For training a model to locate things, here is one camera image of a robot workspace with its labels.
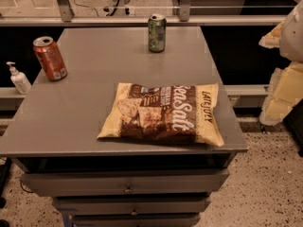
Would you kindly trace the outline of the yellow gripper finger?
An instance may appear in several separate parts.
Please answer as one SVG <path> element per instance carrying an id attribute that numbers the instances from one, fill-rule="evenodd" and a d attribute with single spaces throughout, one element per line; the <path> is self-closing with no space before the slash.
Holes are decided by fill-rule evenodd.
<path id="1" fill-rule="evenodd" d="M 260 123 L 274 126 L 282 122 L 302 99 L 303 64 L 292 61 L 285 69 L 276 68 L 261 108 Z"/>
<path id="2" fill-rule="evenodd" d="M 261 37 L 258 44 L 265 48 L 279 48 L 282 27 L 283 23 L 275 26 L 265 36 Z"/>

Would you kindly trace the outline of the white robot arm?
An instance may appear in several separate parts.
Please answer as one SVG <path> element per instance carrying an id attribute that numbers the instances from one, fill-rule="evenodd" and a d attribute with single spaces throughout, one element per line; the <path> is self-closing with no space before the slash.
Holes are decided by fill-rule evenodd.
<path id="1" fill-rule="evenodd" d="M 278 48 L 280 56 L 291 62 L 285 69 L 275 69 L 261 108 L 260 123 L 274 126 L 303 99 L 303 6 L 295 6 L 258 44 Z"/>

